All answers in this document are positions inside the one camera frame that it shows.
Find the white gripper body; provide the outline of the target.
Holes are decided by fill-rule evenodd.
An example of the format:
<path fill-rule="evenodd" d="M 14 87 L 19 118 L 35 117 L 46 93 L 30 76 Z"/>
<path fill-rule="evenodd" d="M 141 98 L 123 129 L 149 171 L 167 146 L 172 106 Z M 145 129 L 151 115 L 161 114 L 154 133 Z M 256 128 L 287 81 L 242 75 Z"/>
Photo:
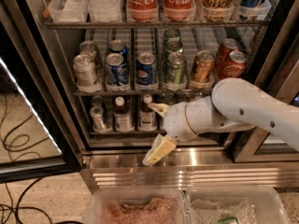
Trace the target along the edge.
<path fill-rule="evenodd" d="M 189 139 L 189 125 L 185 115 L 186 106 L 186 102 L 171 105 L 164 116 L 166 133 L 179 142 Z"/>

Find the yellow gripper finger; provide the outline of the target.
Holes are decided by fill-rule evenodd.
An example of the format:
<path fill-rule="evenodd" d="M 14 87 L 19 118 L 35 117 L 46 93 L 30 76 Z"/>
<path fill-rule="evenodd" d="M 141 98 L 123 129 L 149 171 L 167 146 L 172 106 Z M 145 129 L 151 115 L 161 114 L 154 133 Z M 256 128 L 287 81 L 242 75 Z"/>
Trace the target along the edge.
<path fill-rule="evenodd" d="M 155 111 L 158 115 L 160 115 L 162 118 L 167 113 L 168 109 L 170 108 L 169 105 L 166 104 L 156 104 L 156 103 L 150 103 L 148 104 L 148 107 Z"/>
<path fill-rule="evenodd" d="M 147 152 L 143 159 L 143 164 L 150 166 L 160 161 L 176 148 L 177 143 L 177 140 L 169 135 L 162 136 L 161 134 L 158 134 L 151 146 L 151 149 Z"/>

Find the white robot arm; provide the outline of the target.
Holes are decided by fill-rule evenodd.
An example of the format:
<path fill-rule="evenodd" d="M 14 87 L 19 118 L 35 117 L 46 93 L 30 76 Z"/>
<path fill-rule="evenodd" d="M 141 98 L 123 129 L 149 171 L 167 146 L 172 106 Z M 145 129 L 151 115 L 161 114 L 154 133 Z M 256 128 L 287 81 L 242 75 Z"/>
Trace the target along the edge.
<path fill-rule="evenodd" d="M 149 104 L 164 118 L 166 135 L 158 135 L 143 159 L 150 166 L 172 152 L 179 142 L 201 133 L 226 133 L 260 127 L 299 150 L 299 108 L 275 99 L 241 78 L 225 78 L 212 93 L 174 105 Z"/>

